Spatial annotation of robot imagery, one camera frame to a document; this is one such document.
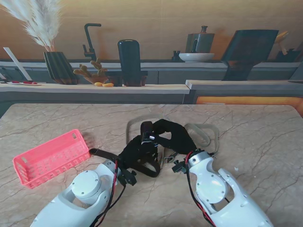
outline black faucet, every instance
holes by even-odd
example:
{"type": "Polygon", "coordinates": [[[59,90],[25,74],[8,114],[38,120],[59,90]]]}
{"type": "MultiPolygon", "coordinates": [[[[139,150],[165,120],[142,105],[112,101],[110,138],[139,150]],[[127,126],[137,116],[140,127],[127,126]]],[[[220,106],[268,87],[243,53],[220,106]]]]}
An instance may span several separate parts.
{"type": "Polygon", "coordinates": [[[83,44],[83,49],[84,49],[84,56],[85,57],[91,57],[93,61],[97,60],[95,49],[93,48],[93,45],[91,44],[90,36],[89,36],[89,26],[96,26],[96,27],[101,27],[101,24],[95,24],[95,23],[88,23],[84,26],[85,34],[87,37],[87,41],[89,42],[89,52],[86,50],[86,46],[83,44]]]}

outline pink plastic basket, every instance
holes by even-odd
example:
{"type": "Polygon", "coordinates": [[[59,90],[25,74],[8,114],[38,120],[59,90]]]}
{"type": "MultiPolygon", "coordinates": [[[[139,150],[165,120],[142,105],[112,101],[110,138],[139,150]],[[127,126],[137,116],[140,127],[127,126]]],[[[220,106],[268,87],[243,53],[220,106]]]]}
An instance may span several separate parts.
{"type": "Polygon", "coordinates": [[[35,188],[89,157],[83,137],[74,129],[14,157],[13,164],[21,184],[35,188]]]}

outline gray kettle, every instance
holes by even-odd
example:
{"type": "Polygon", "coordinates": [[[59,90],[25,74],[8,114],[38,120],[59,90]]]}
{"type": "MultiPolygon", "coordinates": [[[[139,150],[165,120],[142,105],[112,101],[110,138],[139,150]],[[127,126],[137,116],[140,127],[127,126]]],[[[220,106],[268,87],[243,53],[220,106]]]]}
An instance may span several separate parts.
{"type": "Polygon", "coordinates": [[[201,26],[200,33],[187,36],[186,53],[209,53],[214,40],[214,33],[207,33],[207,26],[201,26]]]}

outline white pampas grass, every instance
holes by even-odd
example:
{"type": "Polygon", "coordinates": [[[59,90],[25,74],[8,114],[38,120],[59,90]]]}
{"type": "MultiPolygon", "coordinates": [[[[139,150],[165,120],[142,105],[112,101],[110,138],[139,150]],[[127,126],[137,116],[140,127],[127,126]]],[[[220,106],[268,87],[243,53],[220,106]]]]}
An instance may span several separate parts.
{"type": "Polygon", "coordinates": [[[60,26],[60,0],[0,0],[5,10],[22,20],[25,30],[47,51],[55,51],[53,40],[60,26]]]}

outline black strap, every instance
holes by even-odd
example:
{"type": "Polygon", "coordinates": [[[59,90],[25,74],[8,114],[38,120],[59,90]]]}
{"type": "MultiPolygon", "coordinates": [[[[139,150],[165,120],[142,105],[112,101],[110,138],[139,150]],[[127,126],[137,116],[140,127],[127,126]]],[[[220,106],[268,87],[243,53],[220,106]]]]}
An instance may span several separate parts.
{"type": "MultiPolygon", "coordinates": [[[[99,157],[103,157],[103,158],[106,158],[106,159],[109,159],[113,162],[116,161],[116,159],[119,159],[119,157],[113,153],[110,153],[110,152],[107,152],[107,151],[104,151],[104,150],[100,150],[100,149],[96,149],[96,148],[92,148],[89,150],[89,152],[92,154],[92,155],[96,155],[96,156],[99,156],[99,157]]],[[[132,163],[129,168],[132,168],[134,170],[137,170],[149,177],[157,177],[160,173],[160,165],[158,162],[156,162],[154,160],[154,158],[152,156],[146,156],[146,157],[143,157],[140,162],[134,162],[132,163]],[[143,166],[143,164],[145,163],[149,163],[151,166],[153,166],[156,170],[155,171],[152,171],[151,169],[143,166]]]]}

